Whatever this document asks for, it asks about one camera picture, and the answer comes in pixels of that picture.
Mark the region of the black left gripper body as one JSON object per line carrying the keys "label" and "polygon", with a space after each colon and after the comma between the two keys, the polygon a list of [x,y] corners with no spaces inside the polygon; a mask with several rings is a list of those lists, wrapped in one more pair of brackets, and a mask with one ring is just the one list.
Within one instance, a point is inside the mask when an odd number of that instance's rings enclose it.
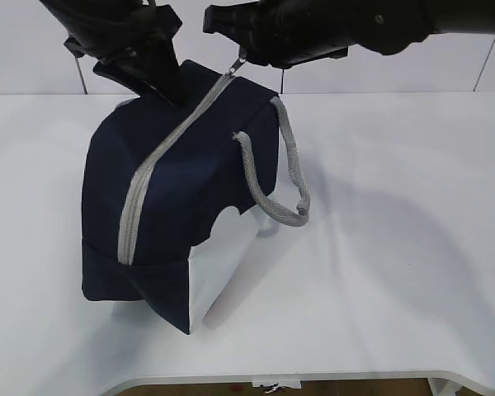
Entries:
{"label": "black left gripper body", "polygon": [[64,46],[77,58],[103,63],[148,39],[172,40],[182,21],[155,1],[43,1],[68,32]]}

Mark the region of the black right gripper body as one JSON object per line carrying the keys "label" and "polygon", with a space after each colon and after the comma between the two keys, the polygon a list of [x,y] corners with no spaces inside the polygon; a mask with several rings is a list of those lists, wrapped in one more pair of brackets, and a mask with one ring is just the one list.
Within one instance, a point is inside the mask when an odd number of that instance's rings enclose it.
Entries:
{"label": "black right gripper body", "polygon": [[353,45],[394,55],[431,34],[423,1],[260,1],[247,60],[275,68],[344,57]]}

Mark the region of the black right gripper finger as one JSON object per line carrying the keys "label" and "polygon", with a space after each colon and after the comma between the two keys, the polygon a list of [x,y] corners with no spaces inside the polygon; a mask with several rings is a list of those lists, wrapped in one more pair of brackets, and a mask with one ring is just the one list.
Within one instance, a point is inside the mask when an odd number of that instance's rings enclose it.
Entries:
{"label": "black right gripper finger", "polygon": [[205,9],[203,32],[221,34],[238,45],[253,45],[257,12],[257,2],[230,6],[210,5]]}

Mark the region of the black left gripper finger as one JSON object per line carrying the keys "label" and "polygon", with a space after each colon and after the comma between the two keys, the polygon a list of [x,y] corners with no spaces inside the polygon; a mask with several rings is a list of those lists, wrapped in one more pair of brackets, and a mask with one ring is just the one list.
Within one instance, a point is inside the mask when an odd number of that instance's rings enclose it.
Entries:
{"label": "black left gripper finger", "polygon": [[173,106],[185,104],[181,67],[171,39],[148,38],[133,45],[127,59],[127,73],[133,92],[156,94]]}
{"label": "black left gripper finger", "polygon": [[116,64],[104,64],[101,61],[97,61],[92,71],[99,77],[106,78],[128,88],[140,97],[156,96],[169,103],[169,99],[164,96],[160,88],[149,78],[146,78],[142,73],[135,70],[132,71]]}

